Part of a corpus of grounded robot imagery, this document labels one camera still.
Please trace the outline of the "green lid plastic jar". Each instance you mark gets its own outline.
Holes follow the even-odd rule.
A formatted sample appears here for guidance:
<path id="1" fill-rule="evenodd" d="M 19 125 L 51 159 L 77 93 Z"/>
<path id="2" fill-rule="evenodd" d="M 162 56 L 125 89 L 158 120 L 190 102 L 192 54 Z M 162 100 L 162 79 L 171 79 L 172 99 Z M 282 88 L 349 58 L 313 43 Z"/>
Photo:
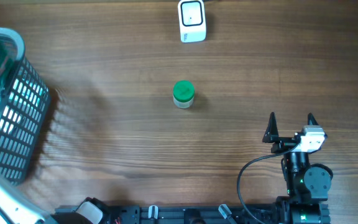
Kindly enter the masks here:
<path id="1" fill-rule="evenodd" d="M 188 80 L 181 80 L 176 82 L 173 87 L 173 102 L 181 109 L 189 108 L 195 97 L 195 88 L 192 82 Z"/>

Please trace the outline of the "dark mesh shopping basket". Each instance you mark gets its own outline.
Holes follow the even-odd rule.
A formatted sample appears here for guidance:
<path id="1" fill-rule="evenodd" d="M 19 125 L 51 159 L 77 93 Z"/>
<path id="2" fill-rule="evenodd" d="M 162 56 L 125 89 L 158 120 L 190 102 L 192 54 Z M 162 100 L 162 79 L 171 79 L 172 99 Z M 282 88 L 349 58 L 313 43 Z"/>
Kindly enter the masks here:
<path id="1" fill-rule="evenodd" d="M 12 185 L 25 180 L 40 129 L 50 105 L 50 93 L 25 57 L 24 40 L 0 27 L 0 41 L 14 61 L 0 94 L 0 173 Z"/>

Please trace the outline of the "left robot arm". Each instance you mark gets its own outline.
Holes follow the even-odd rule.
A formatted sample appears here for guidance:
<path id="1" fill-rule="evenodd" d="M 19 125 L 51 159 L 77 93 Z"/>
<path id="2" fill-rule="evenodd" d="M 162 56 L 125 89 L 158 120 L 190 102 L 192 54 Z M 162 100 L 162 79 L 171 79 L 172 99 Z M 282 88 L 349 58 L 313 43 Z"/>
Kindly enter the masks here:
<path id="1" fill-rule="evenodd" d="M 103 215 L 91 202 L 71 212 L 52 214 L 33 204 L 0 174 L 0 223 L 102 223 Z"/>

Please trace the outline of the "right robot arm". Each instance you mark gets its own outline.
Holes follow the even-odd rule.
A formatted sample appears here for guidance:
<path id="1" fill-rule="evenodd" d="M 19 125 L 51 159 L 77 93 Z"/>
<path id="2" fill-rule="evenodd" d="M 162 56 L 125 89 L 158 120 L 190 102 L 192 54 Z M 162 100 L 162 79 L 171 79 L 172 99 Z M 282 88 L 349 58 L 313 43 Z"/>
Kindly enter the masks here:
<path id="1" fill-rule="evenodd" d="M 271 113 L 262 142 L 271 143 L 271 153 L 283 156 L 281 168 L 287 185 L 287 196 L 274 203 L 275 223 L 327 224 L 331 222 L 325 204 L 331 188 L 333 172 L 323 164 L 311 164 L 309 155 L 321 150 L 328 135 L 308 114 L 308 121 L 293 137 L 278 133 L 275 113 Z"/>

